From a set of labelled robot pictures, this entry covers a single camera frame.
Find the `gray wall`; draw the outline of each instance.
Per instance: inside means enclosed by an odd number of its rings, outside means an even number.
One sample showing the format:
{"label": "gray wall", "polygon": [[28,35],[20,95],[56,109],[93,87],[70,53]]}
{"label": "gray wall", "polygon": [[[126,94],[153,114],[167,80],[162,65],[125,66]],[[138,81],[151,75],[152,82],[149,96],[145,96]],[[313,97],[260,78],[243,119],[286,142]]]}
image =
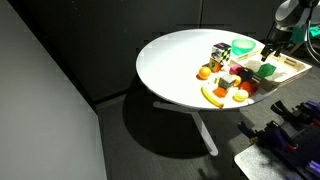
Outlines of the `gray wall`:
{"label": "gray wall", "polygon": [[97,115],[5,0],[0,26],[0,179],[107,179]]}
{"label": "gray wall", "polygon": [[160,35],[191,28],[266,38],[279,0],[10,0],[30,16],[93,101],[134,83],[140,49]]}

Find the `green cup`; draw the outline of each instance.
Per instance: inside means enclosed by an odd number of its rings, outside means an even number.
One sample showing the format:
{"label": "green cup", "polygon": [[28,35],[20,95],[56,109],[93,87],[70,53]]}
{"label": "green cup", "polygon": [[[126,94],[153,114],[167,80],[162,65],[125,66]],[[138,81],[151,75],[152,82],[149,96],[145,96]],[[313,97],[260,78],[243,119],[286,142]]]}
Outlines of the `green cup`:
{"label": "green cup", "polygon": [[231,50],[233,54],[239,56],[252,51],[256,43],[250,39],[235,39],[232,41]]}

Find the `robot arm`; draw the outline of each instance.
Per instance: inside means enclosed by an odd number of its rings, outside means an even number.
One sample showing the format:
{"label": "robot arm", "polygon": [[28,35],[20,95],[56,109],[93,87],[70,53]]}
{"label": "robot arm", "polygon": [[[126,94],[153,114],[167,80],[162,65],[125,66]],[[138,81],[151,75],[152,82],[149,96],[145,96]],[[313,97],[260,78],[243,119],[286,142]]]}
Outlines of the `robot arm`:
{"label": "robot arm", "polygon": [[306,24],[310,13],[312,13],[310,19],[312,24],[320,23],[319,0],[288,0],[282,3],[275,15],[276,27],[261,52],[262,61],[265,61],[274,51],[275,56],[278,56],[283,49],[287,48],[292,31],[295,27]]}

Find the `small object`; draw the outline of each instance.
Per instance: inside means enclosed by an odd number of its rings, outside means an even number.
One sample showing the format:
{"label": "small object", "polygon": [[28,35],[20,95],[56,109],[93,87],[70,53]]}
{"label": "small object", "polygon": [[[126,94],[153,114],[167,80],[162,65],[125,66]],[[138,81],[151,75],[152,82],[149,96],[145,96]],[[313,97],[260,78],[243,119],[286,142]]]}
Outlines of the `small object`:
{"label": "small object", "polygon": [[217,89],[215,89],[213,91],[213,93],[218,96],[219,98],[224,98],[226,97],[226,95],[228,94],[228,91],[220,86],[217,87]]}
{"label": "small object", "polygon": [[243,69],[243,71],[240,72],[239,76],[241,77],[242,82],[251,80],[253,77],[254,72],[251,69]]}
{"label": "small object", "polygon": [[244,89],[249,93],[249,97],[255,94],[259,89],[259,84],[255,80],[242,82],[239,89]]}
{"label": "small object", "polygon": [[234,83],[233,83],[233,86],[234,87],[237,87],[241,84],[241,77],[240,76],[237,76],[237,75],[232,75],[235,79]]}
{"label": "small object", "polygon": [[223,108],[224,102],[221,98],[217,97],[213,94],[212,90],[209,88],[209,84],[203,85],[201,87],[201,92],[203,96],[213,105],[217,106],[218,108]]}
{"label": "small object", "polygon": [[223,65],[221,64],[221,62],[218,62],[214,58],[210,57],[208,66],[211,69],[211,71],[215,73],[215,72],[219,72]]}
{"label": "small object", "polygon": [[218,62],[230,59],[231,46],[226,43],[218,43],[213,45],[211,57]]}
{"label": "small object", "polygon": [[232,41],[232,52],[239,56],[252,51],[256,43],[250,39],[235,39]]}
{"label": "small object", "polygon": [[271,76],[275,70],[275,66],[271,65],[270,63],[266,63],[260,66],[257,73],[262,77],[268,77]]}
{"label": "small object", "polygon": [[211,69],[209,67],[200,68],[199,73],[198,73],[198,75],[201,79],[208,79],[210,74],[211,74]]}
{"label": "small object", "polygon": [[235,64],[230,67],[229,74],[240,75],[243,70],[244,68],[241,65]]}
{"label": "small object", "polygon": [[219,86],[228,90],[231,86],[233,86],[234,81],[235,81],[234,76],[232,76],[231,74],[226,74],[220,77]]}
{"label": "small object", "polygon": [[233,99],[238,102],[243,102],[244,100],[248,99],[248,97],[249,97],[248,91],[244,89],[240,89],[234,94]]}

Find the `table leg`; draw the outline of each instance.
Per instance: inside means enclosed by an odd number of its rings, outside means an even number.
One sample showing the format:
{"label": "table leg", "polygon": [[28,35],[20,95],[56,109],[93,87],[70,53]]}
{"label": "table leg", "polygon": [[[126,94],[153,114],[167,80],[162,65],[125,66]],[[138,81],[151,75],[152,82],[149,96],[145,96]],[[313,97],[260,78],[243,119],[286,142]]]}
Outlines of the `table leg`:
{"label": "table leg", "polygon": [[205,124],[203,123],[203,120],[199,114],[199,110],[194,110],[194,109],[182,107],[182,106],[175,105],[175,104],[162,103],[162,102],[158,102],[158,101],[154,102],[153,106],[156,108],[160,108],[160,109],[166,109],[166,110],[170,110],[170,111],[191,114],[191,116],[192,116],[204,142],[205,142],[205,145],[206,145],[209,153],[212,156],[218,155],[218,149],[217,149],[216,145],[214,144],[214,142],[208,132],[208,129],[206,128]]}

